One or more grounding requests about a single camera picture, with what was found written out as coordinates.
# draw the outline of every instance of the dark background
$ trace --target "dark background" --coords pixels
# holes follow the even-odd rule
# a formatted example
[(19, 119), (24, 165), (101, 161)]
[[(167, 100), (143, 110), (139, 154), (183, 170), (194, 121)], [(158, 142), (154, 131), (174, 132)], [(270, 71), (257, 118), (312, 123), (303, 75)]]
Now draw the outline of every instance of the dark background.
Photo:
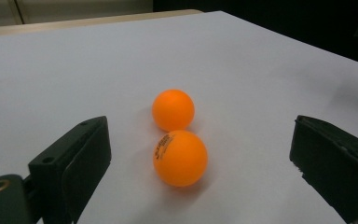
[(222, 10), (358, 62), (358, 0), (154, 0), (154, 11)]

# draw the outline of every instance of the orange ball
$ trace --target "orange ball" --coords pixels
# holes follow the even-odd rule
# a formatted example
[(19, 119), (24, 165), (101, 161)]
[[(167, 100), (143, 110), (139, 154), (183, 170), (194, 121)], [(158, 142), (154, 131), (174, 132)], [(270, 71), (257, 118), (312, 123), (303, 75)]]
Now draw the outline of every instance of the orange ball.
[(153, 154), (158, 176), (167, 184), (185, 187), (196, 183), (204, 174), (208, 153), (193, 133), (177, 130), (159, 140)]
[(185, 129), (194, 118), (194, 104), (183, 91), (160, 93), (152, 106), (152, 115), (160, 129), (171, 132)]

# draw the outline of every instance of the wooden surface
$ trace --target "wooden surface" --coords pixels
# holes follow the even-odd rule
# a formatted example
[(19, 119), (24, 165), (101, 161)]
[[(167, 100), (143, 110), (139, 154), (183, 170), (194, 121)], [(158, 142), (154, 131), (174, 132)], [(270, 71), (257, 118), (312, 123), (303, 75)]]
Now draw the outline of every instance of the wooden surface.
[(149, 19), (157, 19), (157, 18), (165, 18), (165, 17), (184, 16), (184, 15), (191, 15), (191, 14), (198, 14), (198, 13), (202, 13), (202, 12), (194, 9), (188, 9), (188, 10), (153, 12), (153, 13), (134, 14), (134, 15), (115, 16), (115, 17), (93, 18), (93, 19), (75, 20), (75, 21), (55, 21), (55, 22), (45, 22), (45, 23), (36, 23), (36, 24), (1, 26), (0, 35), (23, 34), (23, 33), (46, 31), (46, 30), (56, 30), (56, 29), (77, 27), (77, 26), (89, 26), (95, 24), (121, 22), (121, 21), (141, 21), (141, 20), (149, 20)]

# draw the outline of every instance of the white table surface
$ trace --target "white table surface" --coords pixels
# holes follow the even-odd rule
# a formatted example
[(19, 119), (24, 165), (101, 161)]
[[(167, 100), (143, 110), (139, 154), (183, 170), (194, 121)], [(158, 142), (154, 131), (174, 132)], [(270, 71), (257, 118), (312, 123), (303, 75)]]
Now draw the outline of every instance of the white table surface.
[[(163, 184), (150, 106), (178, 88), (209, 150), (195, 186)], [(106, 115), (112, 164), (79, 223), (344, 223), (289, 161), (297, 115), (358, 136), (358, 63), (223, 12), (0, 36), (0, 175)]]

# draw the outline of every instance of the ping pong ball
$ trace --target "ping pong ball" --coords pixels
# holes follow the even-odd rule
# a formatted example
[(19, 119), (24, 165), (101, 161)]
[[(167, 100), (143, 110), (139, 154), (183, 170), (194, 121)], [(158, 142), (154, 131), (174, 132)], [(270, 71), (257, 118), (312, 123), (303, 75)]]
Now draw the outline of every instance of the ping pong ball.
[(159, 140), (153, 154), (156, 173), (165, 183), (186, 187), (204, 174), (208, 153), (202, 141), (193, 133), (177, 130)]
[(185, 129), (193, 120), (194, 111), (191, 98), (179, 90), (160, 93), (152, 105), (154, 121), (166, 132)]

